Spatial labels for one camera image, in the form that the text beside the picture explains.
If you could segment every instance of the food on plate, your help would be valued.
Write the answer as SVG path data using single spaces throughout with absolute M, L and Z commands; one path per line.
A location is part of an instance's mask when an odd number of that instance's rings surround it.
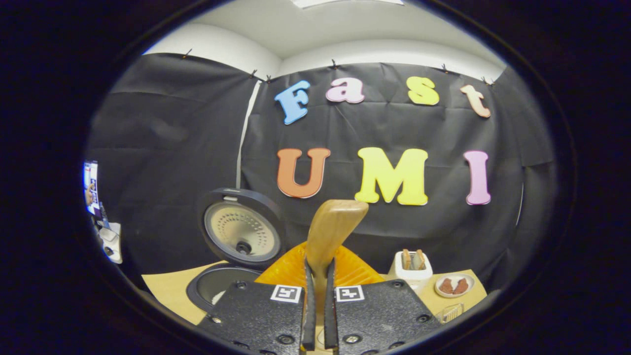
M 468 288 L 469 288 L 469 284 L 467 284 L 467 280 L 460 279 L 460 281 L 458 281 L 458 285 L 456 286 L 456 289 L 454 290 L 453 294 L 461 294 L 464 291 L 467 291 Z
M 446 277 L 438 289 L 446 294 L 454 292 L 454 288 L 451 286 L 451 279 Z

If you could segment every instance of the blue letter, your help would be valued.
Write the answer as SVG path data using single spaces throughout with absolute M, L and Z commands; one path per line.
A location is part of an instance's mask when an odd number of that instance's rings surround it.
M 309 97 L 304 89 L 311 86 L 307 80 L 300 80 L 287 90 L 279 93 L 274 100 L 280 102 L 280 106 L 285 111 L 285 124 L 290 124 L 307 114 L 307 109 L 298 105 L 301 103 L 306 105 L 309 103 Z

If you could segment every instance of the wooden table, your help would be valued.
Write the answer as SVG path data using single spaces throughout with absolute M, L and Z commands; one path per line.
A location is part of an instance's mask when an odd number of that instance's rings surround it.
M 186 287 L 191 280 L 195 278 L 195 276 L 199 275 L 208 267 L 219 263 L 225 262 L 213 263 L 189 270 L 169 272 L 167 274 L 143 275 L 143 279 L 149 287 L 149 290 L 151 290 L 151 293 L 153 293 L 160 303 L 187 321 L 193 324 L 198 324 L 206 316 L 206 312 L 199 309 L 191 302 L 186 295 Z M 436 280 L 446 274 L 433 275 L 427 282 L 427 285 L 421 290 L 419 298 L 423 301 L 423 303 L 425 303 L 433 315 L 436 315 L 436 313 L 440 312 L 445 307 L 459 303 L 462 303 L 464 305 L 464 310 L 467 311 L 487 296 L 484 286 L 472 270 L 457 271 L 457 273 L 468 274 L 475 280 L 473 288 L 458 298 L 444 298 L 436 293 L 436 290 L 434 289 Z M 316 335 L 319 334 L 320 331 L 320 328 L 316 328 Z M 331 354 L 331 351 L 319 349 L 313 352 L 309 351 L 307 353 L 319 355 Z

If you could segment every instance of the wooden handle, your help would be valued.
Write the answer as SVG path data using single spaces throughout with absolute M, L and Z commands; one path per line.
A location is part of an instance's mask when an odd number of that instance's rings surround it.
M 355 200 L 328 200 L 314 215 L 307 236 L 305 254 L 313 271 L 315 309 L 324 312 L 326 272 L 335 251 L 368 213 L 368 203 Z

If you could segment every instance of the plate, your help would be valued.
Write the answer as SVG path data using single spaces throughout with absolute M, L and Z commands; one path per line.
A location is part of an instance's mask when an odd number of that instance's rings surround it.
M 444 293 L 442 292 L 439 287 L 440 285 L 442 285 L 443 281 L 446 278 L 450 278 L 451 279 L 451 287 L 453 287 L 453 289 L 456 289 L 456 286 L 458 286 L 458 282 L 462 279 L 465 279 L 467 281 L 467 284 L 469 285 L 469 287 L 467 287 L 466 290 L 464 290 L 463 293 L 460 294 L 448 294 L 448 293 Z M 438 293 L 439 295 L 445 297 L 445 298 L 456 298 L 456 297 L 460 297 L 463 294 L 466 294 L 467 292 L 469 292 L 473 286 L 475 285 L 475 280 L 467 274 L 449 274 L 449 275 L 444 275 L 438 278 L 438 280 L 436 280 L 436 284 L 434 285 L 434 289 L 436 290 L 436 293 Z

